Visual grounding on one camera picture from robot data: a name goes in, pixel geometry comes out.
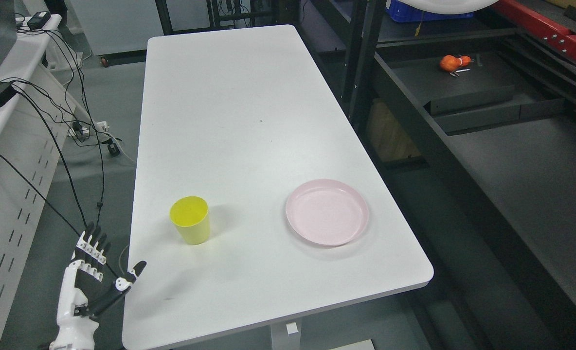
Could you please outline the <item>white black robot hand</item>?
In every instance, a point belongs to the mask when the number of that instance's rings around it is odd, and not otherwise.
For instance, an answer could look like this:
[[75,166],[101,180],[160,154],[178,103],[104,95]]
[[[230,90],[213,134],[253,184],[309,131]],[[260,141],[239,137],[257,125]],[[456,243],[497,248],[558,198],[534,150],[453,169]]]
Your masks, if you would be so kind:
[[128,272],[116,276],[103,294],[91,297],[103,284],[109,248],[101,227],[93,222],[79,235],[64,270],[57,303],[58,332],[55,340],[46,345],[48,350],[93,350],[99,317],[124,298],[146,267],[146,261],[138,262]]

